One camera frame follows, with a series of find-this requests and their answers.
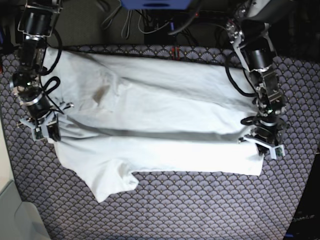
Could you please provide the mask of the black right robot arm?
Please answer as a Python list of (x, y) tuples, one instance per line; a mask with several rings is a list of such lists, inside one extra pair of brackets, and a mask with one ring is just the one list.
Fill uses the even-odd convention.
[[(17, 27), (23, 35), (23, 41), (11, 88), (29, 113), (29, 117), (21, 119), (20, 124), (31, 130), (34, 141), (61, 140), (59, 115), (63, 114), (62, 108), (66, 103), (57, 105), (49, 96), (59, 87), (61, 80), (52, 76), (42, 83), (41, 78), (53, 72), (62, 55), (62, 39), (55, 29), (62, 8), (60, 0), (28, 0)], [(58, 50), (53, 64), (46, 68), (43, 64), (47, 39), (51, 36), (56, 37)]]

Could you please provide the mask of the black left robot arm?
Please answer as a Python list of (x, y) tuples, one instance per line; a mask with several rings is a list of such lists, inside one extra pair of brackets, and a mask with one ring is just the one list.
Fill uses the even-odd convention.
[(285, 156), (281, 131), (287, 128), (287, 124), (281, 119), (286, 104), (273, 67), (277, 52), (269, 29), (286, 16), (296, 3), (295, 0), (245, 0), (236, 7), (226, 23), (233, 54), (240, 60), (244, 74), (253, 87), (253, 93), (243, 90), (239, 93), (253, 98), (253, 104), (257, 107), (255, 116), (241, 121), (242, 125), (253, 128), (239, 141), (256, 144), (260, 155), (269, 153), (274, 160)]

